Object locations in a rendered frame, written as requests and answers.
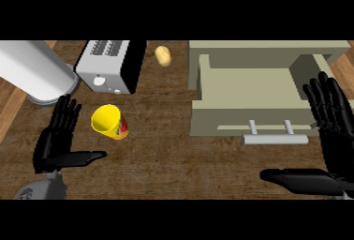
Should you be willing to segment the beige open drawer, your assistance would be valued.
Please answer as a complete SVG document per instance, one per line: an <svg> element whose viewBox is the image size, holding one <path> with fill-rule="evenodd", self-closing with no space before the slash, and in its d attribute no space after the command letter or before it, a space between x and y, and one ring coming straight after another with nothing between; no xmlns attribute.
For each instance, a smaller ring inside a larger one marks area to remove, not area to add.
<svg viewBox="0 0 354 240"><path fill-rule="evenodd" d="M192 101L193 136L240 136L255 122L261 134L283 134L291 124L296 134L317 133L302 86L329 72L324 57L305 54L288 68L212 68L199 56L198 99Z"/></svg>

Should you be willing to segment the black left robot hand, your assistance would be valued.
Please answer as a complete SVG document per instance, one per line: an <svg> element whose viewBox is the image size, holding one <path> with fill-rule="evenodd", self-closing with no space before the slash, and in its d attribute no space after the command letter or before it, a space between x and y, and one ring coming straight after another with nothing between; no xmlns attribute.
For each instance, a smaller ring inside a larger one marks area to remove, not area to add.
<svg viewBox="0 0 354 240"><path fill-rule="evenodd" d="M71 151L81 105L71 95L60 96L49 126L43 129L32 151L35 173L53 173L62 168L84 167L106 157L105 151Z"/></svg>

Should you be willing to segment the beige cabinet body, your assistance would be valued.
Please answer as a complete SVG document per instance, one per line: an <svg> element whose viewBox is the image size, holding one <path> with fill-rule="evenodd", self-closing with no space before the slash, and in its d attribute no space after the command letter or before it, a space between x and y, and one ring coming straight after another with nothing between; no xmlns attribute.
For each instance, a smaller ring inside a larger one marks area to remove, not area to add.
<svg viewBox="0 0 354 240"><path fill-rule="evenodd" d="M332 64L350 48L345 40L190 40L187 89L196 89L202 54L212 68L288 68L302 54L321 54Z"/></svg>

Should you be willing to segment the silver toaster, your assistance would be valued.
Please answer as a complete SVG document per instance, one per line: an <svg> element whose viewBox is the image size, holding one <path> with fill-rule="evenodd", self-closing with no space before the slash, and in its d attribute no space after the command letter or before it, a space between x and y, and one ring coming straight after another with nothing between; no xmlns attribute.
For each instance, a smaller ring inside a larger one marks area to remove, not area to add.
<svg viewBox="0 0 354 240"><path fill-rule="evenodd" d="M144 40L88 40L75 73L93 92L136 93L144 60Z"/></svg>

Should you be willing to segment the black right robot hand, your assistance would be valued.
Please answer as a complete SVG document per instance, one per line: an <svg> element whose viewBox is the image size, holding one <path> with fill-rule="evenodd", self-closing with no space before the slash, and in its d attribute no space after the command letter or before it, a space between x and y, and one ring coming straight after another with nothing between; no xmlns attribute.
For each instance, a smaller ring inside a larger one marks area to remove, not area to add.
<svg viewBox="0 0 354 240"><path fill-rule="evenodd" d="M321 71L302 86L319 127L326 170L265 169L260 179L304 195L354 200L354 112L335 78Z"/></svg>

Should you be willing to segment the bread loaf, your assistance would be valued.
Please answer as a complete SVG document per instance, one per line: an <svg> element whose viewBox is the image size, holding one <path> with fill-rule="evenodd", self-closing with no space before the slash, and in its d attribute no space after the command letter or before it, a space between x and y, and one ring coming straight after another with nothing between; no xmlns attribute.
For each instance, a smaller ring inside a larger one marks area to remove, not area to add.
<svg viewBox="0 0 354 240"><path fill-rule="evenodd" d="M171 55L170 55L170 50L165 46L159 46L156 48L155 56L156 56L159 65L162 67L167 67L171 63Z"/></svg>

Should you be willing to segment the yellow cup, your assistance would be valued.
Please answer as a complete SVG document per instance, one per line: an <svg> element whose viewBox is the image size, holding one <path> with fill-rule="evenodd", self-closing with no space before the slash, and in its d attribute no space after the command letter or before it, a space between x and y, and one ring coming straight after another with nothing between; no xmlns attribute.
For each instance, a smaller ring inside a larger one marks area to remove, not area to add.
<svg viewBox="0 0 354 240"><path fill-rule="evenodd" d="M91 115L93 130L114 140L122 140L128 134L127 122L121 109L112 105L102 105Z"/></svg>

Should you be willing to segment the white cylinder roll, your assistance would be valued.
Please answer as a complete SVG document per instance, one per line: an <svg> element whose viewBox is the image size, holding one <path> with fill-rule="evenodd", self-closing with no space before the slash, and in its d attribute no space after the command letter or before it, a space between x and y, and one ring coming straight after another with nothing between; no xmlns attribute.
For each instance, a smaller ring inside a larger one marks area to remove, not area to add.
<svg viewBox="0 0 354 240"><path fill-rule="evenodd" d="M0 77L38 106L53 106L78 90L80 77L43 40L0 40Z"/></svg>

